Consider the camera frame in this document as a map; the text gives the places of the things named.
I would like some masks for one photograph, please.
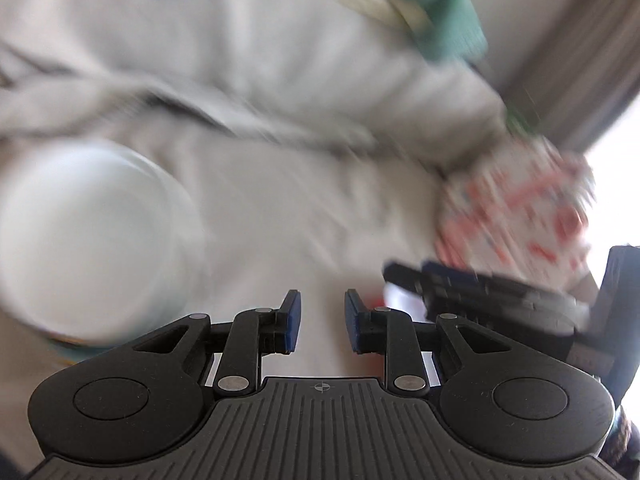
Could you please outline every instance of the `gray curtain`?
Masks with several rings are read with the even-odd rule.
[[[640,90],[640,0],[574,0],[504,95],[526,126],[583,152]]]

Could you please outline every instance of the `white bowl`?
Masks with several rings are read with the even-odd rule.
[[[184,309],[202,240],[184,189],[146,158],[110,142],[54,142],[5,178],[0,294],[54,338],[118,344]]]

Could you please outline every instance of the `ribbed black surface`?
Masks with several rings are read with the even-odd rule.
[[[330,387],[320,386],[323,383]],[[254,396],[219,402],[202,430],[165,457],[116,468],[52,458],[32,478],[595,480],[618,476],[595,458],[549,468],[492,462],[454,440],[425,402],[392,396],[376,380],[271,378]]]

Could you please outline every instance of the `silver screw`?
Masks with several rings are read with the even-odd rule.
[[[239,375],[229,375],[218,381],[218,387],[226,392],[241,392],[247,386],[249,381]]]
[[[402,375],[394,381],[394,384],[396,388],[408,392],[417,392],[427,385],[422,377],[416,375]]]

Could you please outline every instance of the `white cloth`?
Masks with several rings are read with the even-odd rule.
[[[229,321],[302,292],[298,348],[265,358],[272,375],[372,373],[344,291],[378,296],[386,259],[433,256],[440,181],[418,160],[452,168],[503,133],[471,70],[428,65],[334,0],[0,0],[0,73],[3,164],[45,142],[32,134],[108,137],[185,186],[209,234],[190,308]],[[412,160],[351,153],[380,151]],[[27,469],[40,455],[26,403],[54,366],[0,324],[8,364],[34,353],[0,367],[0,447]]]

